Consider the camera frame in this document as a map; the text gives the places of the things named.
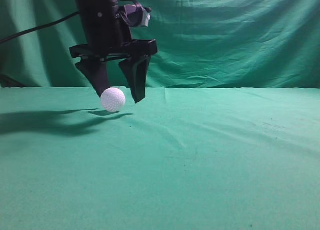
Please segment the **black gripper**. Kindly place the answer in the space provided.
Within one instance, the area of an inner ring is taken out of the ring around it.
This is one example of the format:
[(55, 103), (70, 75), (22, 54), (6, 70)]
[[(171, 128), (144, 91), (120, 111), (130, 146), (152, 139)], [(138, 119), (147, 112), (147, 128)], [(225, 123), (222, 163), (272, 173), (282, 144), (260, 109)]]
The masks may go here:
[[(80, 9), (80, 19), (87, 40), (86, 44), (70, 47), (71, 57), (128, 58), (119, 63), (134, 102), (146, 97), (146, 81), (151, 56), (158, 53), (155, 39), (134, 39), (120, 15), (121, 7), (96, 8), (93, 5)], [(98, 96), (110, 88), (107, 63), (95, 59), (82, 59), (75, 67), (87, 78)]]

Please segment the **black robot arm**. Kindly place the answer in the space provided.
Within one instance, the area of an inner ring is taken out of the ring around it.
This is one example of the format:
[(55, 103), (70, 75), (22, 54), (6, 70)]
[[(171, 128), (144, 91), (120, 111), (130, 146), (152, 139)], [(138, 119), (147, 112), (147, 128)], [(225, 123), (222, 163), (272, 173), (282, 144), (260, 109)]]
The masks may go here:
[(137, 0), (75, 0), (86, 44), (70, 47), (76, 68), (87, 78), (99, 97), (111, 88), (108, 62), (118, 64), (135, 103), (146, 96), (146, 82), (152, 56), (158, 53), (155, 39), (134, 39), (131, 28), (148, 27), (151, 8)]

